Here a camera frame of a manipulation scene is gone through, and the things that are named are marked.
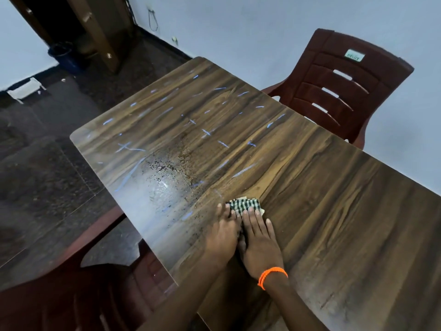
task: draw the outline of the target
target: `chair label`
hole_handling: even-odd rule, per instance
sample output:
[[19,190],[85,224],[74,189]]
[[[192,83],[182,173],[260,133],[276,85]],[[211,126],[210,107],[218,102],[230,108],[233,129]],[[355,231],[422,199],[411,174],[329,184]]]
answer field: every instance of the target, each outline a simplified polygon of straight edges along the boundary
[[349,49],[346,52],[345,57],[360,62],[363,59],[364,55],[360,52]]

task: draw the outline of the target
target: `orange thread bracelet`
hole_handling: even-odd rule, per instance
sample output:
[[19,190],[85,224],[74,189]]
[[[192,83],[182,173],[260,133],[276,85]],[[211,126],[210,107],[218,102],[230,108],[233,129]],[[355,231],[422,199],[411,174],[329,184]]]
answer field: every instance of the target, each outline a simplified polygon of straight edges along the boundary
[[257,285],[263,290],[265,290],[265,288],[263,288],[263,282],[265,281],[265,278],[268,276],[268,274],[271,272],[280,272],[285,274],[286,277],[288,277],[288,274],[285,272],[285,270],[282,267],[271,267],[270,269],[267,269],[265,272],[262,273],[262,275],[259,278],[259,282],[257,283]]

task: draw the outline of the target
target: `maroon plastic chair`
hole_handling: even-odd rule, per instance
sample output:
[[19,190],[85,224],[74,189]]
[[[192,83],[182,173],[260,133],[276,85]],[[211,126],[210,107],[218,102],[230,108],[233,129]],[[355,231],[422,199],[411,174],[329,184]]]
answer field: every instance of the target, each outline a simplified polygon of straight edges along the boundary
[[289,77],[262,92],[363,149],[370,117],[413,70],[376,45],[317,29]]
[[[87,251],[124,218],[114,207],[64,252],[53,270],[1,292],[0,330],[136,330],[176,287],[145,241],[129,267],[81,267]],[[206,328],[198,316],[195,328]]]

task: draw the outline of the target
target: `wooden table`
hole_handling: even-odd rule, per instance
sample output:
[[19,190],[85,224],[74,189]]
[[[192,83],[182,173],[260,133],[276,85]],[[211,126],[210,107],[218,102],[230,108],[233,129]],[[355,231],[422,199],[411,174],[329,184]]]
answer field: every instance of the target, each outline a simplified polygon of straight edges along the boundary
[[[212,62],[187,62],[71,139],[178,284],[215,205],[258,197],[328,328],[441,329],[440,197]],[[199,313],[212,330],[278,319],[236,259]]]

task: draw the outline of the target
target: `dark tiled floor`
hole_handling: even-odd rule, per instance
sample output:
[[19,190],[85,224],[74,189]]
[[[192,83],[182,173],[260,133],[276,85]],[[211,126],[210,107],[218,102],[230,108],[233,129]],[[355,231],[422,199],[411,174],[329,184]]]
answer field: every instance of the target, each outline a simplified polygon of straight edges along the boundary
[[[0,97],[0,290],[48,270],[115,201],[69,135],[186,60],[139,36],[117,75],[99,56],[76,77],[56,68],[24,105]],[[130,264],[141,237],[123,221],[83,264]]]

